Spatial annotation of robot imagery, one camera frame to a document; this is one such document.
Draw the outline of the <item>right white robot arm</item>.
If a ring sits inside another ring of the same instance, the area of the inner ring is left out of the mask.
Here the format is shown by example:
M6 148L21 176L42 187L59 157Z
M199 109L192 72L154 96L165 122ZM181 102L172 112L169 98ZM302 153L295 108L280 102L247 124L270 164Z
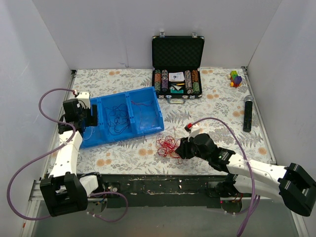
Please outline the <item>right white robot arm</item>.
M182 138L175 152L182 159L201 158L215 170L227 173L223 182L208 183L215 196L254 194L267 197L305 217L311 215L316 203L316 182L298 164L281 166L245 160L232 150L218 147L206 133Z

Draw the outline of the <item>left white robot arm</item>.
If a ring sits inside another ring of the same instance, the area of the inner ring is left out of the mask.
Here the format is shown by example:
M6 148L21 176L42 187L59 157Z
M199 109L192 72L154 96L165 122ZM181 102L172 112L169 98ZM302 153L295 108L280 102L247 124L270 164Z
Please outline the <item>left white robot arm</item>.
M59 119L59 144L54 167L40 182L40 191L52 217L87 209L88 197L101 197L105 185L97 172L77 176L79 149L87 127L98 124L97 105L88 92L63 102L64 114Z

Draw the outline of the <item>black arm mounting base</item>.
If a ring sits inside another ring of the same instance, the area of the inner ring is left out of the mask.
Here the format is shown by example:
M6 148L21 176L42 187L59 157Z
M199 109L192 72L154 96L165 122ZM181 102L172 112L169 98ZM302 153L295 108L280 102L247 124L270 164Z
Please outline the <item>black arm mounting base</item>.
M232 189L226 175L102 174L101 186L89 201L107 208L206 206L223 201L240 204L249 194Z

